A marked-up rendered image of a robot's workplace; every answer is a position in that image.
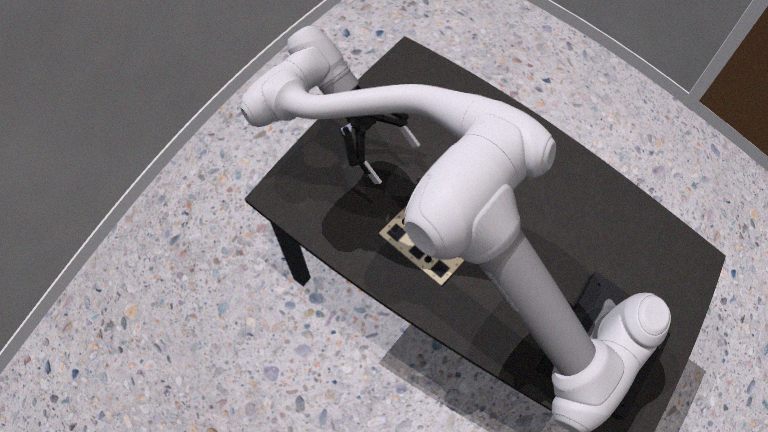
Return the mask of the cream and grey chessboard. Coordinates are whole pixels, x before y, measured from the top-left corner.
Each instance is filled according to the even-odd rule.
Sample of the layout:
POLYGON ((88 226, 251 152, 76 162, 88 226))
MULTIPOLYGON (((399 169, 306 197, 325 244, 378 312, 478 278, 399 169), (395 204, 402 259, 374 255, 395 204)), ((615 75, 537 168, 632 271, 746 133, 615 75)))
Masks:
POLYGON ((440 260, 431 257, 431 262, 426 263, 425 257, 427 255, 414 245, 407 235, 405 226, 402 224, 406 207, 379 233, 379 235, 442 286, 464 260, 459 256, 449 260, 440 260))

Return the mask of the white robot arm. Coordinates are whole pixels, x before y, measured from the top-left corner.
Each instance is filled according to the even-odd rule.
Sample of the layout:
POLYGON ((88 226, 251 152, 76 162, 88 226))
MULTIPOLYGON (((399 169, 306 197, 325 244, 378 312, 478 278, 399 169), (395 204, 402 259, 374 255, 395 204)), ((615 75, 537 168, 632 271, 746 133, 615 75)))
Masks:
POLYGON ((671 314, 653 293, 617 306, 607 299, 586 332, 520 229, 513 191, 526 176, 550 170, 556 143, 547 129, 480 95, 419 84, 354 90, 358 79, 315 26, 298 30, 287 47, 290 56, 244 94, 240 108, 247 122, 263 127, 297 117, 414 113, 459 138, 414 189, 404 214, 407 235, 430 257, 459 256, 480 266, 555 366, 552 415, 558 425, 591 432, 604 423, 664 341, 671 314), (315 86, 324 95, 307 94, 315 86))

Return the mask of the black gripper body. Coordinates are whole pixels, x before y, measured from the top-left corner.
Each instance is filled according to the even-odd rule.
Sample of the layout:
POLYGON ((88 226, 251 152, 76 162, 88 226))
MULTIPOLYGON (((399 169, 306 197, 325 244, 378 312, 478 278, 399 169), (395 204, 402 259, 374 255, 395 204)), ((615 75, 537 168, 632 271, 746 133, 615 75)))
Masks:
MULTIPOLYGON (((360 90, 360 89, 361 88, 359 87, 359 85, 357 85, 357 87, 354 90, 360 90)), ((360 130, 360 119, 362 117, 366 118, 366 130, 370 129, 370 127, 372 125, 374 125, 376 123, 376 121, 377 121, 377 118, 370 117, 368 115, 366 115, 366 116, 358 116, 358 117, 349 117, 349 118, 346 118, 346 119, 348 121, 348 124, 349 123, 351 124, 352 128, 360 130)))

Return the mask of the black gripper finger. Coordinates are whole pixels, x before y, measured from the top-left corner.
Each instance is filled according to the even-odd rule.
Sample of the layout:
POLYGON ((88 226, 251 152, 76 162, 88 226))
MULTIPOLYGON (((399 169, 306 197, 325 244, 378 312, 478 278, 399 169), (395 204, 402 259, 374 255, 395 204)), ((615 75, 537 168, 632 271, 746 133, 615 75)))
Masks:
POLYGON ((388 124, 399 126, 400 131, 403 133, 403 135, 408 140, 408 142, 411 144, 411 146, 413 148, 414 147, 419 147, 420 146, 419 142, 416 140, 416 138, 412 134, 411 130, 407 126, 407 121, 405 121, 405 120, 407 120, 409 118, 409 116, 407 114, 405 114, 405 113, 398 113, 398 114, 391 114, 391 115, 397 117, 398 119, 392 118, 392 117, 388 117, 388 116, 385 116, 383 114, 368 115, 368 116, 377 118, 377 121, 380 121, 380 122, 384 122, 384 123, 388 123, 388 124))
POLYGON ((351 131, 352 131, 351 127, 352 126, 349 123, 348 125, 346 125, 346 127, 340 128, 340 132, 345 142, 349 165, 350 166, 359 165, 362 168, 362 170, 370 177, 370 179, 373 181, 374 184, 380 184, 382 182, 381 179, 378 177, 378 175, 375 173, 375 171, 372 169, 369 163, 365 161, 366 118, 362 117, 360 119, 360 130, 355 129, 356 151, 355 151, 355 146, 353 142, 353 137, 351 134, 351 131))

